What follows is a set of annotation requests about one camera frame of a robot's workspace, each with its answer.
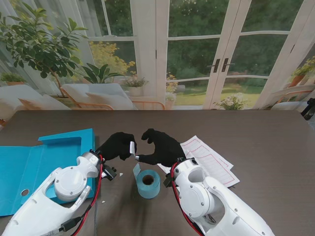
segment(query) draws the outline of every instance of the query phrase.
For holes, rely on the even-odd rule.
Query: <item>black gloved hand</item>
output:
[[[148,140],[148,143],[155,144],[155,151],[151,155],[139,155],[139,161],[151,165],[161,163],[164,166],[171,167],[178,157],[185,157],[184,151],[179,142],[167,134],[148,129],[143,135],[142,140]]]
[[[134,149],[137,151],[137,143],[134,140],[134,136],[124,132],[118,132],[112,134],[109,139],[96,150],[96,152],[100,151],[106,161],[114,159],[117,156],[125,161],[130,157],[130,141],[134,142]]]

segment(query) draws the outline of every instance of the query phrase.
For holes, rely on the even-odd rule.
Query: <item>blue cardboard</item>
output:
[[[34,147],[0,146],[0,216],[13,215],[49,174],[58,167],[75,166],[76,158],[95,149],[92,129],[43,136],[43,145]],[[89,178],[89,198],[95,191],[95,179]],[[23,190],[29,194],[22,196]],[[54,186],[46,192],[47,197],[61,204]]]

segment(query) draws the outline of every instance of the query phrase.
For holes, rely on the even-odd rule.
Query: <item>door handle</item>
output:
[[[214,64],[214,65],[208,65],[207,67],[213,67],[213,66],[214,66],[215,68],[213,69],[213,73],[216,73],[217,70],[218,70],[219,63],[220,63],[220,59],[217,59],[217,60],[216,60],[216,64]]]
[[[224,59],[223,67],[222,67],[222,72],[225,72],[226,66],[227,65],[235,65],[235,63],[230,63],[227,64],[228,58]]]

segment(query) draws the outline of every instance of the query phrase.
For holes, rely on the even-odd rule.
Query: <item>red cable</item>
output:
[[[103,172],[102,161],[103,161],[103,156],[102,156],[101,154],[100,154],[99,156],[100,156],[99,179],[98,179],[98,184],[97,184],[95,199],[94,199],[94,201],[91,203],[91,207],[95,204],[95,202],[96,202],[96,200],[97,200],[98,193],[99,193],[99,190],[100,190],[100,183],[101,183],[101,180],[102,180],[102,172]],[[88,211],[85,213],[85,215],[84,215],[84,217],[83,217],[83,220],[82,220],[82,223],[80,224],[79,228],[76,230],[76,233],[75,233],[73,236],[76,236],[76,235],[80,232],[82,226],[84,225],[85,220],[86,220],[87,217],[88,217],[89,211],[90,211],[90,210],[88,210]]]
[[[188,216],[186,215],[186,213],[183,211],[180,202],[179,202],[179,196],[178,193],[176,191],[176,185],[175,185],[175,181],[174,181],[174,168],[178,165],[178,163],[175,163],[172,168],[171,168],[171,177],[172,177],[172,187],[173,187],[173,191],[177,200],[177,203],[182,211],[182,214],[184,216],[184,218],[186,219],[186,221],[189,223],[189,225],[196,231],[197,234],[199,234],[200,236],[204,236],[203,234],[201,234],[196,228],[195,226],[192,224],[192,222],[190,221],[190,219],[188,218]]]

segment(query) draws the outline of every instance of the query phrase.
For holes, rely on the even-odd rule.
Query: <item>printed form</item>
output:
[[[206,176],[213,177],[230,187],[239,182],[239,179],[231,172],[233,165],[225,160],[216,151],[206,145],[197,136],[181,144],[186,158],[194,157],[196,162],[203,168]],[[166,173],[170,168],[158,164]]]

